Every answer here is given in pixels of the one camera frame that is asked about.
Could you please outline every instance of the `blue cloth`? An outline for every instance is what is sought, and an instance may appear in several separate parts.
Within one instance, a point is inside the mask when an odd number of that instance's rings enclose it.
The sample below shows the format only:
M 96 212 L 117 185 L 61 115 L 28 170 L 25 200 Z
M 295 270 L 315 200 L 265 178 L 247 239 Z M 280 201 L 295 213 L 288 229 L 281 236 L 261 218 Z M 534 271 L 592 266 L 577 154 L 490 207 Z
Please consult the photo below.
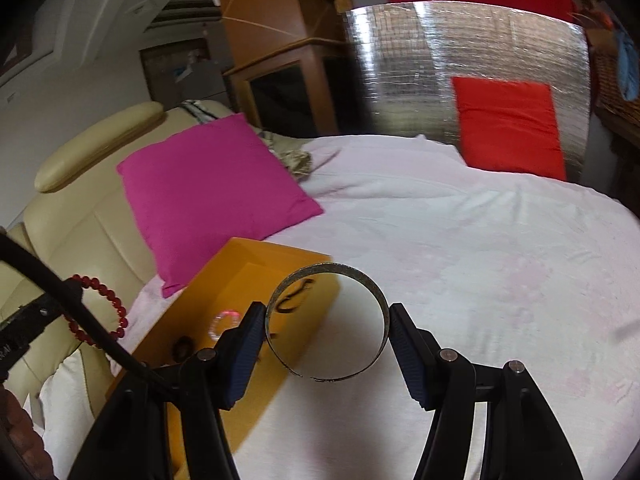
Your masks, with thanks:
M 635 101 L 640 93 L 640 62 L 634 42 L 624 30 L 616 31 L 618 43 L 618 87 L 625 101 Z

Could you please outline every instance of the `wooden cabinet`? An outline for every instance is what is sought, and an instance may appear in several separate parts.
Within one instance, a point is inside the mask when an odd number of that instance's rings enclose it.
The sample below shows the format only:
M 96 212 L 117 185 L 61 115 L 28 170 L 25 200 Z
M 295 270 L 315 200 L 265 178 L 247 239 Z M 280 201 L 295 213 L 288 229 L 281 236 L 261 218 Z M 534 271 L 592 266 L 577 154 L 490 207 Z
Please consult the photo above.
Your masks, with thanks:
M 273 123 L 278 123 L 278 115 L 289 114 L 286 131 L 273 128 L 274 131 L 296 137 L 340 133 L 344 121 L 339 117 L 344 114 L 336 111 L 332 88 L 338 86 L 329 81 L 326 59 L 347 59 L 349 52 L 342 18 L 332 3 L 326 0 L 220 0 L 220 3 L 234 58 L 234 67 L 225 76 L 249 122 L 271 129 Z M 286 83 L 279 89 L 278 81 Z

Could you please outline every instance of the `crumpled cloth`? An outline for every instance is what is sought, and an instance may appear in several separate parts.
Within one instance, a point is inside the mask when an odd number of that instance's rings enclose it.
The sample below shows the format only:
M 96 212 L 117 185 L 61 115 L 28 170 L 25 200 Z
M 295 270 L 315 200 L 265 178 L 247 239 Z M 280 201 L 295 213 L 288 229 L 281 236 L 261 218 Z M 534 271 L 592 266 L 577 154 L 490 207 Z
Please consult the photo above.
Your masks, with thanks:
M 200 101 L 194 99 L 183 101 L 180 104 L 180 108 L 194 117 L 200 124 L 210 123 L 219 119 L 219 117 L 206 110 Z M 309 152 L 304 150 L 277 150 L 275 147 L 276 134 L 267 130 L 260 130 L 257 135 L 262 139 L 269 151 L 287 168 L 293 178 L 300 181 L 309 176 L 312 166 Z

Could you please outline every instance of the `red bead bracelet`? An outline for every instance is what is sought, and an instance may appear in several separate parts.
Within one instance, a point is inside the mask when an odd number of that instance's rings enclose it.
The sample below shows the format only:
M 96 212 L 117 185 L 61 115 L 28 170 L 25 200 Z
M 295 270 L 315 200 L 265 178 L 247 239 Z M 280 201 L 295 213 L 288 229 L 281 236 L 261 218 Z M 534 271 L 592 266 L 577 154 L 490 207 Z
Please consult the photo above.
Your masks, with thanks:
M 117 330 L 110 332 L 110 334 L 111 334 L 111 337 L 113 337 L 115 340 L 123 338 L 124 329 L 129 325 L 129 321 L 126 318 L 127 309 L 125 309 L 122 306 L 122 302 L 120 301 L 120 298 L 116 296 L 115 292 L 113 292 L 110 288 L 107 288 L 107 286 L 104 285 L 103 283 L 100 283 L 98 278 L 89 278 L 88 276 L 80 276 L 79 274 L 74 274 L 71 277 L 71 279 L 76 280 L 76 282 L 79 282 L 82 285 L 82 288 L 92 288 L 93 290 L 96 290 L 98 294 L 105 297 L 107 300 L 111 301 L 111 304 L 113 305 L 114 309 L 116 309 L 116 312 L 118 313 L 118 324 L 120 326 L 118 327 Z M 91 345 L 91 346 L 96 346 L 94 340 L 91 339 L 91 336 L 89 336 L 87 332 L 82 330 L 78 326 L 78 323 L 76 321 L 71 319 L 66 314 L 65 314 L 65 319 L 69 323 L 69 330 L 73 332 L 73 334 L 76 336 L 76 339 L 78 339 L 79 342 L 87 343 L 88 345 Z

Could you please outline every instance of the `black clamp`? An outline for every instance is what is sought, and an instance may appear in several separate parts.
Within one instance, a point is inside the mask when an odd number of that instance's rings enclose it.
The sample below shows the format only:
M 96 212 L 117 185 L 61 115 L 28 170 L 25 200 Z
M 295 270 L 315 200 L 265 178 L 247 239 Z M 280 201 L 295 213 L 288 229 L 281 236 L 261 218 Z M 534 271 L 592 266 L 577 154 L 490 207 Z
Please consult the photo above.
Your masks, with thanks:
M 435 410 L 414 480 L 462 480 L 476 402 L 488 403 L 480 480 L 582 480 L 551 408 L 520 361 L 469 362 L 390 307 L 389 341 L 413 399 Z
M 82 286 L 70 278 L 65 284 L 82 301 Z M 49 294 L 43 294 L 0 323 L 0 381 L 6 380 L 9 370 L 27 353 L 31 342 L 61 314 L 60 304 Z
M 147 381 L 124 375 L 92 426 L 68 480 L 172 480 L 168 402 L 180 410 L 191 480 L 238 480 L 220 410 L 230 410 L 244 396 L 264 342 L 265 313 L 263 304 L 253 303 L 238 327 L 222 333 L 215 348 L 154 370 L 178 393 L 177 402 Z

